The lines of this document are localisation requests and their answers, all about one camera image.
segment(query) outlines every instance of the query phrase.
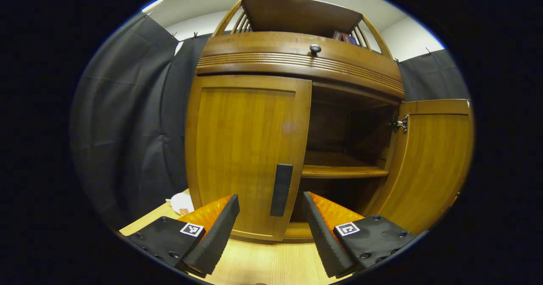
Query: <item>table surface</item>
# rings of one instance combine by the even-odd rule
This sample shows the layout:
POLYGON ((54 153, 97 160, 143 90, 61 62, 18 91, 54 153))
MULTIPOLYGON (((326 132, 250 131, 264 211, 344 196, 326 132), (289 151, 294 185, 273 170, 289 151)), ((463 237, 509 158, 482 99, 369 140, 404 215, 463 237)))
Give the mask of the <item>table surface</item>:
MULTIPOLYGON (((131 235, 161 216, 181 217, 166 202, 120 232, 131 235)), ((312 239, 290 239, 277 243, 231 236, 215 271, 203 280, 218 285, 327 285, 339 279, 326 276, 312 239)))

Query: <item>cabinet door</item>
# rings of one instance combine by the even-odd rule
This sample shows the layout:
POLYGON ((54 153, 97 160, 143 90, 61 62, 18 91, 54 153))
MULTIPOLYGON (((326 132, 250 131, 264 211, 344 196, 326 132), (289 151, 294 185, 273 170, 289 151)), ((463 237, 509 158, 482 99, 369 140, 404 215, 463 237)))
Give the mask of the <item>cabinet door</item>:
POLYGON ((396 146, 386 182, 378 187, 369 214, 381 214, 418 234, 432 227, 459 194, 473 152, 469 100, 402 103, 407 133, 393 132, 396 146))
POLYGON ((300 182, 310 105, 309 80, 194 78, 185 139, 194 208, 238 194, 240 212, 232 234, 282 240, 300 182), (288 196, 281 217, 270 215, 278 164, 293 166, 290 185, 286 180, 283 186, 288 196))

